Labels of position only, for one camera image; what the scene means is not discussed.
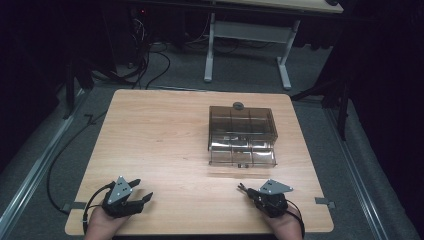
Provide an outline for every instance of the dark background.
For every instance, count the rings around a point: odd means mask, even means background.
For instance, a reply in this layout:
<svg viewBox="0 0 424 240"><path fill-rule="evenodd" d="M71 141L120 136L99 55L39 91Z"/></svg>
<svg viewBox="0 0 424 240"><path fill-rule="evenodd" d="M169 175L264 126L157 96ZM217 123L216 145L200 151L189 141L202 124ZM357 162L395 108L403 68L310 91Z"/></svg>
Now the dark background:
<svg viewBox="0 0 424 240"><path fill-rule="evenodd" d="M381 21L342 31L336 22L304 20L294 45L311 44L314 49L335 45L317 84L334 76L352 79L350 98L362 126L405 211L423 237L420 218L424 216L424 150L419 116L424 79L424 3L341 3L344 15L378 17ZM2 5L0 170L58 104L56 92L66 81L66 65L71 59L84 57L116 71L116 63L130 62L134 57L133 49L120 47L131 42L120 37L130 29L127 6L60 6L50 1L8 1ZM206 13L149 11L148 30L156 39L170 41L181 49L188 40L185 33L201 33L207 19Z"/></svg>

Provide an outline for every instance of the transparent plastic box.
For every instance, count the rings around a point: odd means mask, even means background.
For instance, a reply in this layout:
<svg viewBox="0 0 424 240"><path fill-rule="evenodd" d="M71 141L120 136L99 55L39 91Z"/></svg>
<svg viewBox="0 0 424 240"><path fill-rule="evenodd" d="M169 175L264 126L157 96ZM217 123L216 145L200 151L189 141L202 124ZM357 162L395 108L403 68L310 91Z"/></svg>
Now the transparent plastic box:
<svg viewBox="0 0 424 240"><path fill-rule="evenodd" d="M234 107L209 109L210 165L274 167L277 138L269 108L245 108L235 103Z"/></svg>

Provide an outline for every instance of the wooden tabletop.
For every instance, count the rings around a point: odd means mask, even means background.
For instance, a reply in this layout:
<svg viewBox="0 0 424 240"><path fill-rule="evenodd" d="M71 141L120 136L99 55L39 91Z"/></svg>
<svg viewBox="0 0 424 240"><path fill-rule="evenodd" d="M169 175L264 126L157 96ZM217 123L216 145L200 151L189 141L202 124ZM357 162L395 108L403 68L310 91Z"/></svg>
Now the wooden tabletop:
<svg viewBox="0 0 424 240"><path fill-rule="evenodd" d="M287 8L300 11L312 11L322 13L342 13L340 4L331 6L325 0L215 0L234 4L247 4L253 6Z"/></svg>
<svg viewBox="0 0 424 240"><path fill-rule="evenodd" d="M234 102L271 108L278 132L276 167L208 164L209 106ZM315 203L315 197L324 196L293 105L284 94L118 90L75 202L87 202L120 175L128 182L141 179L130 199L154 194L118 235L270 233L254 204L237 189L240 182L258 189L268 179L294 188L285 195L301 209L307 232L333 229L327 206ZM82 213L71 211L67 234L83 234Z"/></svg>

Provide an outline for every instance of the hand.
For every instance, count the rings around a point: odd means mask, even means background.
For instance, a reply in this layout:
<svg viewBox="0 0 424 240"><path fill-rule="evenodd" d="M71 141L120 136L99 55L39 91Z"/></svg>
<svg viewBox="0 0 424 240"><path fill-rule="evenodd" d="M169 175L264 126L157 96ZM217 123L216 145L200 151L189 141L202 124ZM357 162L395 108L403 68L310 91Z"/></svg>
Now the hand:
<svg viewBox="0 0 424 240"><path fill-rule="evenodd" d="M115 236L121 226L130 218L113 218L103 210L96 207L91 213L85 240L109 240Z"/></svg>
<svg viewBox="0 0 424 240"><path fill-rule="evenodd" d="M299 211L289 205L287 211L294 213L296 216L300 217ZM270 218L265 213L262 212L262 216L265 219L265 222L272 228L272 231L277 237L278 240L301 240L302 239L302 230L300 228L300 223L296 218L290 214L284 214L283 216Z"/></svg>

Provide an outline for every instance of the cable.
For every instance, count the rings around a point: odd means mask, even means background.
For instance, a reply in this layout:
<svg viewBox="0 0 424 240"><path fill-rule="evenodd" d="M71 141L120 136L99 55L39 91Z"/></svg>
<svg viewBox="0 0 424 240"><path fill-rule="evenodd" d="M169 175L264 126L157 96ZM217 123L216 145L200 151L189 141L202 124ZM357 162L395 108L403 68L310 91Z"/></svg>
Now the cable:
<svg viewBox="0 0 424 240"><path fill-rule="evenodd" d="M155 81L156 79L158 79L159 77L161 77L163 74L165 74L165 73L168 71L169 67L171 66L171 60L169 59L169 57L167 57L165 54L160 53L160 52L157 52L156 54L159 54L159 55L162 55L163 57L165 57L165 58L168 60L168 66L166 66L166 69L165 69L165 70L164 70L161 74L159 74L158 76L154 77L152 80L150 80L150 81L147 83L147 85L146 85L146 87L145 87L145 90L147 90L147 89L149 88L149 85L150 85L153 81Z"/></svg>
<svg viewBox="0 0 424 240"><path fill-rule="evenodd" d="M115 186L115 182L111 182L107 185L104 185L103 187L101 187L99 190L97 190L93 196L91 196L90 200L87 202L87 205L85 205L85 209L84 209L84 214L82 215L82 228L84 230L84 235L87 233L87 229L88 229L88 209L90 209L91 203L93 202L94 198L101 193L103 190L106 189L111 189Z"/></svg>
<svg viewBox="0 0 424 240"><path fill-rule="evenodd" d="M145 62L145 69L144 69L144 71L143 72L140 72L139 74L138 74L138 78L137 78L137 80L134 82L134 84L133 84L133 86L132 86L132 88L131 89L134 89L136 86L137 86L137 84L139 85L139 87L140 87L140 89L141 89L141 79L143 78L143 76L144 76L144 74L146 74L146 72L147 72L147 68L149 67L149 62L150 62L150 49L151 49L151 45L149 45L150 47L149 47L149 49L147 50L147 60L144 60L144 62Z"/></svg>
<svg viewBox="0 0 424 240"><path fill-rule="evenodd" d="M302 232L302 239L303 239L305 237L305 224L303 223L302 213L300 213L300 209L296 206L296 204L294 204L292 201L287 200L287 199L286 199L286 201L291 203L297 209L297 211L299 212L299 217L298 217L296 214L286 210L287 214L291 215L292 217L294 217L299 222L300 231Z"/></svg>
<svg viewBox="0 0 424 240"><path fill-rule="evenodd" d="M47 172L47 196L49 198L50 203L53 205L53 207L58 210L59 212L65 214L65 215L69 215L69 212L63 210L61 207L59 207L59 205L56 204L56 202L53 200L53 197L51 195L50 192L50 177L51 177L51 173L52 173L52 169L55 165L55 163L57 162L57 160L59 159L60 155L65 151L65 149L84 131L86 130L89 126L91 126L93 123L95 123L98 119L100 119L101 117L103 117L105 114L107 113L107 111L103 112L102 114L100 114L98 117L96 117L93 121L91 121L89 124L87 124L85 127L83 127L82 129L80 129L66 144L65 146L59 151L59 153L55 156L54 160L52 161L52 163L50 164L49 170Z"/></svg>

